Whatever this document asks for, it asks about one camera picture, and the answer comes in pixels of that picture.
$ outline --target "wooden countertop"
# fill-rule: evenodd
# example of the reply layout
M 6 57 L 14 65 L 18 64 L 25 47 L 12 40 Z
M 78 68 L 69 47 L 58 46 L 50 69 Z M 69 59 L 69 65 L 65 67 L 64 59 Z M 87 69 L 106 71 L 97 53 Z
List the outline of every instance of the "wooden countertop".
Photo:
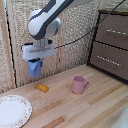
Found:
M 71 91 L 75 75 L 90 85 L 83 94 Z M 43 93 L 37 83 L 49 86 Z M 110 128 L 128 102 L 128 86 L 86 65 L 0 94 L 20 95 L 32 104 L 33 112 L 22 128 Z

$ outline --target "small yellow object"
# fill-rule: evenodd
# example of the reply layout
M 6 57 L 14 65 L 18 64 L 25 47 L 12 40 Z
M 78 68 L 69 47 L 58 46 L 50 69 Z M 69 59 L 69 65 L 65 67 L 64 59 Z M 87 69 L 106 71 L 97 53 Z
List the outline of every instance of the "small yellow object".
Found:
M 38 89 L 38 90 L 40 90 L 40 91 L 42 91 L 42 92 L 45 92 L 45 93 L 49 90 L 49 87 L 48 86 L 43 85 L 43 84 L 40 84 L 40 83 L 37 84 L 35 86 L 35 88 Z

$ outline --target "drawer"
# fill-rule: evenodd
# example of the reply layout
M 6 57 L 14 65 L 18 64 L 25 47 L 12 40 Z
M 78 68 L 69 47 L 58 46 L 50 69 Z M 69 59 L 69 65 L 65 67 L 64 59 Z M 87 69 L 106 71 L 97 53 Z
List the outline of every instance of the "drawer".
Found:
M 94 42 L 90 63 L 128 80 L 128 52 Z
M 109 15 L 98 27 L 96 41 L 128 50 L 128 16 Z

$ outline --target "pink mug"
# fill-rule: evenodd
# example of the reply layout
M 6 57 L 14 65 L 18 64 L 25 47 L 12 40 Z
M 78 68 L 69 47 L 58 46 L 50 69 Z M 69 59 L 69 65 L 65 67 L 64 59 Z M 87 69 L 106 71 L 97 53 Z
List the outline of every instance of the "pink mug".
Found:
M 72 85 L 72 91 L 76 94 L 81 94 L 87 88 L 89 82 L 82 76 L 75 76 Z

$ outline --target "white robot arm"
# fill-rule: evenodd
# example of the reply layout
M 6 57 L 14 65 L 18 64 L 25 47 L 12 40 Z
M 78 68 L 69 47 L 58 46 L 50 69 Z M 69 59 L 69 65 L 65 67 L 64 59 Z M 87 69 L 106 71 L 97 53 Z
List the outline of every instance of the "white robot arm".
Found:
M 50 37 L 61 31 L 61 20 L 56 18 L 66 9 L 88 4 L 93 0 L 50 0 L 43 8 L 30 13 L 28 30 L 34 43 L 22 46 L 23 59 L 28 61 L 28 74 L 37 77 L 41 73 L 41 60 L 55 53 Z
M 87 4 L 93 0 L 50 0 L 50 2 L 39 10 L 32 11 L 30 14 L 30 21 L 28 30 L 30 35 L 35 40 L 40 40 L 45 37 L 53 36 L 60 31 L 60 21 L 53 21 L 66 8 Z

